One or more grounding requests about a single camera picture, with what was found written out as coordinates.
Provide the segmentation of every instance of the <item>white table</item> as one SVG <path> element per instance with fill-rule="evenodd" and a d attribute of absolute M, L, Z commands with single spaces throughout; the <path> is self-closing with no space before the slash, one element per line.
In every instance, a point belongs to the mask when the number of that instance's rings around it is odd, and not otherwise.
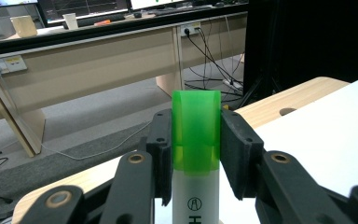
<path fill-rule="evenodd" d="M 319 185 L 346 197 L 358 185 L 358 81 L 255 130 L 266 150 L 295 156 Z M 259 223 L 255 199 L 236 200 L 222 166 L 220 178 L 220 219 Z M 157 209 L 156 223 L 172 223 L 171 207 Z"/>

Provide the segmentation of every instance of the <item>floor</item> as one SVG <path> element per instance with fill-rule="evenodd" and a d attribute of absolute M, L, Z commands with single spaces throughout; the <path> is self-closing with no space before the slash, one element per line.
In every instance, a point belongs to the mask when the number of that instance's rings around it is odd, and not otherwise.
<path fill-rule="evenodd" d="M 235 56 L 218 63 L 236 79 L 242 80 L 243 63 L 240 63 L 240 59 L 241 56 Z M 222 80 L 199 81 L 204 79 L 200 77 L 203 76 L 204 70 L 208 78 L 222 78 L 213 64 L 200 65 L 184 71 L 186 84 L 201 89 L 220 90 L 222 105 L 237 107 L 241 101 L 240 96 L 231 94 L 241 93 L 223 84 Z M 0 172 L 26 162 L 40 160 L 54 153 L 49 149 L 61 151 L 150 121 L 156 112 L 170 107 L 171 97 L 157 86 L 154 78 L 151 78 L 42 108 L 46 116 L 44 149 L 34 158 L 27 156 L 6 121 L 1 119 L 0 158 L 8 158 L 8 160 L 0 166 Z"/>

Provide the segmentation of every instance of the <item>desk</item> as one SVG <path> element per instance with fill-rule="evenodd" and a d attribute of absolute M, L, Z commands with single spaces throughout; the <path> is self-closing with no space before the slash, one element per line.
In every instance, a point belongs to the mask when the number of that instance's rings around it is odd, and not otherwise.
<path fill-rule="evenodd" d="M 180 36 L 180 25 L 200 21 L 204 33 L 211 31 L 209 48 L 218 60 L 243 53 L 245 9 L 214 8 L 0 41 L 0 58 L 21 55 L 28 67 L 0 80 L 0 118 L 12 124 L 33 157 L 43 139 L 41 108 L 151 77 L 169 95 L 182 90 L 183 69 L 203 63 L 204 56 Z M 191 38 L 203 46 L 200 35 Z"/>
<path fill-rule="evenodd" d="M 324 97 L 330 92 L 339 90 L 346 85 L 348 85 L 348 83 L 336 79 L 328 77 L 317 77 L 306 83 L 295 86 L 292 89 L 270 96 L 261 102 L 248 105 L 242 109 L 239 109 L 237 112 L 239 112 L 246 119 L 250 120 L 252 120 L 252 116 L 263 117 L 263 115 L 265 115 L 267 119 L 263 120 L 265 123 L 267 123 L 268 121 L 266 120 L 274 120 L 278 118 L 279 111 L 283 107 L 292 106 L 294 108 L 300 108 L 301 106 L 311 104 L 312 102 Z M 262 121 L 253 121 L 250 124 L 255 128 L 257 125 L 261 125 Z M 25 195 L 16 205 L 13 215 L 13 223 L 19 223 L 32 203 L 38 198 L 39 195 L 46 192 L 48 189 L 59 185 L 77 185 L 81 187 L 84 192 L 88 192 L 91 189 L 101 185 L 103 182 L 114 177 L 117 164 L 118 159 L 107 161 L 86 171 L 69 176 L 63 180 L 30 192 L 29 194 Z"/>

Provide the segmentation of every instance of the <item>green highlighter cap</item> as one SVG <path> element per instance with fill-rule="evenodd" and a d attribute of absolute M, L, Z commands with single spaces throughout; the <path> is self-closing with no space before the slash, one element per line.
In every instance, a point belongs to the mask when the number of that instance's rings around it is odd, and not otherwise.
<path fill-rule="evenodd" d="M 173 168 L 186 175 L 219 169 L 220 91 L 174 91 Z"/>

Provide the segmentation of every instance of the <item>wooden desk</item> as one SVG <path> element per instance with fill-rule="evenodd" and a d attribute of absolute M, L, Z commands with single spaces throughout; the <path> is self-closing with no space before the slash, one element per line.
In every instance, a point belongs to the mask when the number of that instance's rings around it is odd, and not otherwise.
<path fill-rule="evenodd" d="M 256 128 L 262 124 L 277 119 L 280 116 L 279 111 L 282 108 L 290 106 L 299 109 L 301 106 L 311 104 L 348 84 L 349 83 L 347 82 L 328 77 L 317 77 L 301 85 L 295 86 L 292 89 L 270 96 L 265 100 L 256 102 L 252 105 L 247 105 L 246 107 L 237 110 L 237 112 L 248 120 L 253 128 Z M 48 189 L 52 189 L 59 185 L 77 185 L 81 187 L 84 192 L 88 192 L 101 185 L 103 182 L 113 178 L 117 165 L 118 159 L 107 161 L 86 171 L 71 175 L 63 180 L 28 193 L 16 205 L 12 223 L 19 223 L 33 202 Z"/>
<path fill-rule="evenodd" d="M 208 45 L 216 60 L 243 53 L 246 18 L 245 12 L 239 12 L 196 20 L 208 35 Z M 159 18 L 146 18 L 133 26 L 142 27 L 152 20 Z M 4 116 L 8 122 L 15 123 L 13 131 L 23 140 L 21 143 L 28 155 L 33 157 L 41 150 L 45 121 L 41 112 L 43 107 L 151 77 L 155 77 L 158 86 L 169 95 L 173 90 L 183 90 L 183 69 L 204 62 L 204 55 L 187 37 L 181 36 L 180 25 L 192 22 L 195 21 L 131 31 L 126 31 L 130 29 L 129 25 L 120 25 L 124 31 L 119 34 L 57 44 L 59 40 L 55 40 L 55 36 L 59 39 L 76 38 L 71 33 L 93 35 L 92 29 L 104 34 L 114 32 L 117 27 L 81 28 L 35 37 L 54 43 L 51 46 L 0 54 L 0 59 L 20 55 L 28 68 L 5 74 L 3 80 L 0 79 L 0 105 L 5 108 L 1 111 L 8 113 Z M 191 39 L 199 46 L 204 45 L 200 35 L 192 35 Z M 12 41 L 28 45 L 25 40 Z M 12 43 L 7 47 L 17 46 Z"/>

